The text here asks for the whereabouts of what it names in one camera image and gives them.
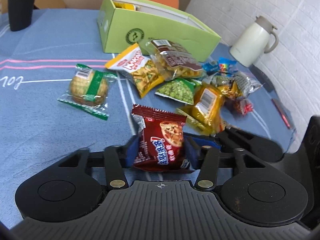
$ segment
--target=crosshair symbol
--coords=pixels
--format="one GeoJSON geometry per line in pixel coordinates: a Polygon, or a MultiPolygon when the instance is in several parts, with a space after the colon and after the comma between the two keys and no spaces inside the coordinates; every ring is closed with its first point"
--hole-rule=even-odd
{"type": "Polygon", "coordinates": [[[159,188],[163,188],[163,187],[165,187],[165,184],[160,183],[160,184],[158,184],[158,185],[157,185],[157,187],[159,187],[159,188]]]}

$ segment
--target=kettle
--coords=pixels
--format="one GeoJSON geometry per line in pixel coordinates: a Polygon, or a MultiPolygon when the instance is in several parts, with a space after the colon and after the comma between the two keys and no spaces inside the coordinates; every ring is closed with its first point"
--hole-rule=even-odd
{"type": "Polygon", "coordinates": [[[244,30],[236,43],[231,47],[230,54],[245,67],[250,67],[262,53],[270,53],[279,43],[273,26],[265,17],[256,17],[256,21],[244,30]],[[275,43],[268,48],[270,34],[275,43]]]}

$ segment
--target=black tumbler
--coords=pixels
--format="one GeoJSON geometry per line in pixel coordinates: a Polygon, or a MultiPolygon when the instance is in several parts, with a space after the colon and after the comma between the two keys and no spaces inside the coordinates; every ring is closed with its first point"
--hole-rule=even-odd
{"type": "Polygon", "coordinates": [[[8,0],[10,30],[20,31],[31,24],[35,0],[8,0]]]}

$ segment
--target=green snack bag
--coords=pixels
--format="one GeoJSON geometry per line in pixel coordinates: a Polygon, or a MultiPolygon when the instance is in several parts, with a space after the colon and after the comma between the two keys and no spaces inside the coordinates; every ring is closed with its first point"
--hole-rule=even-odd
{"type": "Polygon", "coordinates": [[[157,89],[156,95],[193,105],[193,95],[201,82],[194,79],[174,79],[157,89]]]}
{"type": "Polygon", "coordinates": [[[107,120],[106,99],[110,84],[117,79],[111,72],[101,72],[83,65],[76,65],[76,73],[69,89],[58,101],[88,112],[100,119],[107,120]]]}

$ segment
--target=blue tablecloth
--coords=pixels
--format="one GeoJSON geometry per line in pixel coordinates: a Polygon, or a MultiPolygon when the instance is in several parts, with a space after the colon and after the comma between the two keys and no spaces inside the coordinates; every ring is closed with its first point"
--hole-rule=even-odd
{"type": "MultiPolygon", "coordinates": [[[[67,90],[76,63],[102,70],[104,63],[114,56],[102,52],[97,16],[95,10],[35,10],[30,27],[10,32],[7,15],[3,15],[0,27],[0,220],[9,228],[22,219],[14,194],[23,181],[78,148],[101,151],[109,145],[126,143],[135,134],[130,115],[133,103],[173,112],[182,105],[155,96],[154,90],[140,99],[134,85],[122,76],[109,91],[108,121],[56,100],[67,90]]],[[[227,46],[220,44],[211,55],[213,59],[219,57],[232,58],[227,46]]],[[[248,71],[240,64],[237,67],[248,71]]],[[[276,97],[275,92],[269,94],[262,88],[250,95],[254,113],[236,117],[224,108],[221,115],[232,125],[272,138],[286,151],[293,133],[284,125],[270,100],[272,97],[276,97]]],[[[187,125],[184,131],[195,133],[187,125]]],[[[221,170],[218,182],[223,183],[230,172],[221,170]]],[[[94,172],[101,183],[103,174],[94,172]]],[[[126,169],[125,174],[130,184],[134,179],[194,182],[198,172],[173,175],[126,169]]]]}

